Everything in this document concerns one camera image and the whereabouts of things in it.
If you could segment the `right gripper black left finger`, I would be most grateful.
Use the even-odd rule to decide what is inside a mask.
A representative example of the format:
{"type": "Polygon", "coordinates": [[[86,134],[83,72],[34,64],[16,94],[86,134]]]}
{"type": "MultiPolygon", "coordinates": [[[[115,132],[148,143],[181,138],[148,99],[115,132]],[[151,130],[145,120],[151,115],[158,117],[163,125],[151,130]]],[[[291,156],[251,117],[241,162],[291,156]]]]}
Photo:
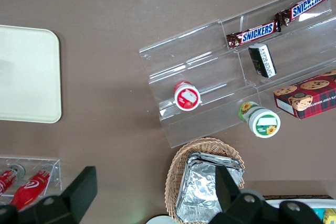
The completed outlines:
{"type": "Polygon", "coordinates": [[[87,166],[60,195],[46,197],[35,205],[35,223],[80,223],[97,193],[96,167],[87,166]]]}

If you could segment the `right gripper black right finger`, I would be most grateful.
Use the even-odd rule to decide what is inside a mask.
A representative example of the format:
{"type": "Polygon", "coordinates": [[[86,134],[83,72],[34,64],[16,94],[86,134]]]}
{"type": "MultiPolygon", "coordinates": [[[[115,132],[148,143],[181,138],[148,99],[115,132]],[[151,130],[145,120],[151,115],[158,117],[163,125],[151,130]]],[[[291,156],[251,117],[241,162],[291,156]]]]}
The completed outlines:
{"type": "Polygon", "coordinates": [[[224,166],[216,167],[215,181],[222,211],[210,223],[261,223],[263,201],[253,190],[240,190],[224,166]]]}

